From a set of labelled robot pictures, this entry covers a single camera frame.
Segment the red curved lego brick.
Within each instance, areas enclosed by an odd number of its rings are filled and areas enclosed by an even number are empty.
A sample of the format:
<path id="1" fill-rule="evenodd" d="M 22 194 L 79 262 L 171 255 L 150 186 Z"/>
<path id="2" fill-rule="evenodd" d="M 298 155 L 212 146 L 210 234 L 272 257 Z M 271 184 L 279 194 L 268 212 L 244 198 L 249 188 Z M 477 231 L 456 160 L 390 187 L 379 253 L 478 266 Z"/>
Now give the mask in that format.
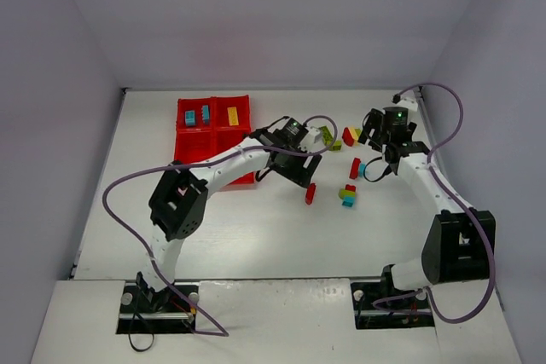
<path id="1" fill-rule="evenodd" d="M 317 185 L 314 182 L 307 187 L 305 191 L 305 203 L 307 205 L 311 205 L 313 203 L 315 199 L 316 191 L 317 191 Z"/>

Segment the red yellow green lego stack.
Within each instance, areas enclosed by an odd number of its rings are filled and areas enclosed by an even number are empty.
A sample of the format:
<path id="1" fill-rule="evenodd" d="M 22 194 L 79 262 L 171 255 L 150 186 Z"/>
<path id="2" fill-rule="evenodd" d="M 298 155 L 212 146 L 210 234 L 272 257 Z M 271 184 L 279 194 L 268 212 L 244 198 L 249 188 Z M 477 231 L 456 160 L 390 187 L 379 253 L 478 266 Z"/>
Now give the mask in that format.
<path id="1" fill-rule="evenodd" d="M 358 144 L 359 134 L 354 127 L 345 127 L 342 132 L 342 141 L 348 146 L 353 147 Z"/>

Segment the green lego brick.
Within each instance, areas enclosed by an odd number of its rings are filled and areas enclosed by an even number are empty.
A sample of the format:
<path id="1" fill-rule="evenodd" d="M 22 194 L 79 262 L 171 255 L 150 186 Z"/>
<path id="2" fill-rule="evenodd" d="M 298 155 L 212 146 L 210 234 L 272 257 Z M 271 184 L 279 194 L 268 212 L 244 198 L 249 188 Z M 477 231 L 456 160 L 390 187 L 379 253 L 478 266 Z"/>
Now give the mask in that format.
<path id="1" fill-rule="evenodd" d="M 323 144 L 327 147 L 329 146 L 330 144 L 333 143 L 334 141 L 334 137 L 333 135 L 331 134 L 329 128 L 327 126 L 321 126 L 319 128 L 319 130 L 321 131 L 322 133 L 322 142 Z"/>

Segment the yellow long lego brick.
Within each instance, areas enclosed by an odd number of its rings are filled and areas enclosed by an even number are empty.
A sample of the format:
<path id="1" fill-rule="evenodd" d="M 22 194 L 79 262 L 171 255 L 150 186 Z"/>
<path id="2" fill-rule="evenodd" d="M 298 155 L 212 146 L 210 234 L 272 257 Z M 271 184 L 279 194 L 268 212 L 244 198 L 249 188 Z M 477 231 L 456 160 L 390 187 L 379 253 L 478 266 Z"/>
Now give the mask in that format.
<path id="1" fill-rule="evenodd" d="M 238 111 L 236 107 L 228 107 L 227 108 L 227 114 L 228 114 L 228 124 L 230 127 L 238 126 L 239 125 L 239 117 L 238 117 Z"/>

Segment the blue long lego brick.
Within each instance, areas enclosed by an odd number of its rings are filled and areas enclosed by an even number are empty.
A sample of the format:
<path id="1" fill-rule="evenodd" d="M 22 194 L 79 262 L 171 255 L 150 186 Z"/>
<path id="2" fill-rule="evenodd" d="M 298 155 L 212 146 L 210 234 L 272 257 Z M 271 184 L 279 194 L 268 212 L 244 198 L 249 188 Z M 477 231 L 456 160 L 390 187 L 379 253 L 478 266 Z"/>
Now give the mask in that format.
<path id="1" fill-rule="evenodd" d="M 210 107 L 208 105 L 203 105 L 201 107 L 201 118 L 204 125 L 210 124 L 211 116 L 210 116 Z"/>

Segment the blue oval printed lego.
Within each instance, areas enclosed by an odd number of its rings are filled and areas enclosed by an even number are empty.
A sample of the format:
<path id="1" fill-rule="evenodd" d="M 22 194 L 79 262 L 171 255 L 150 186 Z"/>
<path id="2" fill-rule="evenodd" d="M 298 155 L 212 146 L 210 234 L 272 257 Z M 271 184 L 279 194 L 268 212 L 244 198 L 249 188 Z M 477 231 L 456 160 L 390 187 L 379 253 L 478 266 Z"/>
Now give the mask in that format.
<path id="1" fill-rule="evenodd" d="M 184 112 L 184 124 L 186 127 L 196 126 L 196 116 L 194 110 L 188 110 Z"/>

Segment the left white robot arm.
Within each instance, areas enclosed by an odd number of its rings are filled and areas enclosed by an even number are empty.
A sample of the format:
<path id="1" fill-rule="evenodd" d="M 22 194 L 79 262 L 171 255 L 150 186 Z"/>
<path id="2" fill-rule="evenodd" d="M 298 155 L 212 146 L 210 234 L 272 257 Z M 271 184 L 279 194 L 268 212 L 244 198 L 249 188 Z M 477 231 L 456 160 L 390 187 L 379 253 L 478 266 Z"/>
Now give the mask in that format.
<path id="1" fill-rule="evenodd" d="M 317 127 L 289 118 L 282 128 L 257 129 L 196 167 L 164 172 L 148 202 L 157 228 L 151 242 L 154 256 L 138 280 L 155 294 L 173 283 L 183 242 L 202 224 L 207 200 L 246 174 L 272 170 L 308 188 L 322 159 L 309 153 L 321 140 Z"/>

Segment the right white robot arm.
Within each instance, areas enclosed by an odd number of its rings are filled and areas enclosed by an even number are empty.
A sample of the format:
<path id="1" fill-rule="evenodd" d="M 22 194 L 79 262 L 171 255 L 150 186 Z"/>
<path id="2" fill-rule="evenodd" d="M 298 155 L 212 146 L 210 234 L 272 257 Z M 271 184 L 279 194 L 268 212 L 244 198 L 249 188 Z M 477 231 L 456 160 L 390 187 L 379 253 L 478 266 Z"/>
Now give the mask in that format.
<path id="1" fill-rule="evenodd" d="M 387 172 L 401 178 L 432 218 L 421 255 L 390 267 L 392 285 L 399 291 L 490 277 L 490 260 L 476 225 L 494 246 L 496 221 L 455 193 L 428 158 L 429 147 L 413 139 L 416 124 L 406 107 L 371 110 L 363 120 L 359 141 L 382 153 Z"/>

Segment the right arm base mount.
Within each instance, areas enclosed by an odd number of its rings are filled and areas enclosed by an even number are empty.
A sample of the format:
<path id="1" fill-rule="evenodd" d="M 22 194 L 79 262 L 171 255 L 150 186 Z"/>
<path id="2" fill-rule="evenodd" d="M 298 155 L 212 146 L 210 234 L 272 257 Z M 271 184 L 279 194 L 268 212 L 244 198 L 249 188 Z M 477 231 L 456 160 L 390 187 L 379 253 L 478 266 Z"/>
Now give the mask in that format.
<path id="1" fill-rule="evenodd" d="M 433 313 L 425 298 L 412 296 L 379 303 L 376 300 L 400 295 L 399 291 L 387 291 L 380 280 L 352 281 L 352 307 L 357 330 L 406 330 L 435 327 Z"/>

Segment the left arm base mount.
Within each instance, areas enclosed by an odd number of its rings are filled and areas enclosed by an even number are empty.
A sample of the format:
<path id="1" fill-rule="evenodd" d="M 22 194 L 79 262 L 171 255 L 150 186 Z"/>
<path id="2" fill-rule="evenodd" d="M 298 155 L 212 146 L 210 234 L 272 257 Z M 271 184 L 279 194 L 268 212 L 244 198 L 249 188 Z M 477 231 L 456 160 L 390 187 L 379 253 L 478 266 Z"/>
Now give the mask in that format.
<path id="1" fill-rule="evenodd" d="M 198 315 L 179 296 L 167 291 L 166 302 L 153 307 L 135 282 L 125 283 L 119 305 L 117 334 L 185 334 L 195 329 Z"/>

